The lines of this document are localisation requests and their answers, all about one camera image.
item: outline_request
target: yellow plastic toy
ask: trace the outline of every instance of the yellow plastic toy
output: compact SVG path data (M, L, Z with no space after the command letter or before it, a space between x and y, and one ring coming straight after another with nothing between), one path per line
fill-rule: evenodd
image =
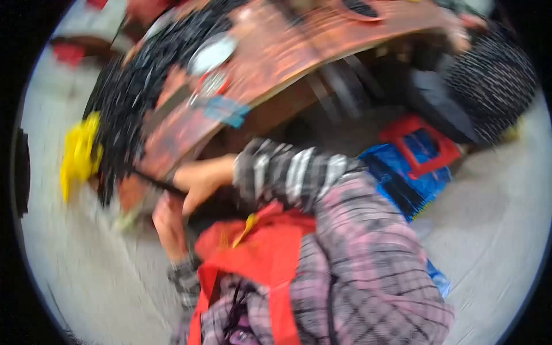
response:
M65 156L61 165L60 178L63 199L69 201L71 183L85 182L98 172L103 148L98 145L94 154L92 148L98 131L100 113L90 113L85 121L73 127L65 136Z

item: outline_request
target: striped sleeve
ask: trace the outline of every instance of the striped sleeve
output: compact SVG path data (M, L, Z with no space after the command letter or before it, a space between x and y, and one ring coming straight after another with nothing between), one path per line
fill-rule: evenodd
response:
M338 179L363 169L361 161L344 155L255 139L236 158L233 184L257 208L276 199L312 213Z

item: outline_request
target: yellow object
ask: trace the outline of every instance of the yellow object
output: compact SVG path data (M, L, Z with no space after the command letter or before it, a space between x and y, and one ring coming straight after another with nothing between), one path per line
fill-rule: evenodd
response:
M98 131L100 113L90 113L85 121L73 127L65 136L65 155L61 165L60 178L63 199L69 200L72 181L84 182L98 172L103 148L98 145L94 154L94 138Z
M512 142L521 138L521 127L523 126L523 118L519 118L517 123L506 130L502 134L502 142Z
M242 232L242 234L232 243L232 248L236 248L237 245L240 244L241 240L247 235L248 232L251 231L251 229L255 226L257 223L257 216L255 216L254 213L250 214L249 217L247 217L247 220L245 221L245 230Z

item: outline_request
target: hand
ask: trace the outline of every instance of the hand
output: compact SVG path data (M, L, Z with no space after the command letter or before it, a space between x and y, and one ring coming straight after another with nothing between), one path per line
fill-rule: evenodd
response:
M184 260L188 254L182 224L183 202L182 199L165 192L157 202L152 215L161 245L173 263Z
M236 155L184 164L176 171L173 184L188 192L182 214L190 215L219 187L232 184Z

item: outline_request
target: black striped fabric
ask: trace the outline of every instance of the black striped fabric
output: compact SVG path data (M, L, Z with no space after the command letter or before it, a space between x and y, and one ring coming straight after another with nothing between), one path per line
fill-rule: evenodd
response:
M488 22L489 32L473 48L456 56L444 74L451 97L462 106L476 133L496 144L529 107L537 75L525 52L502 25Z

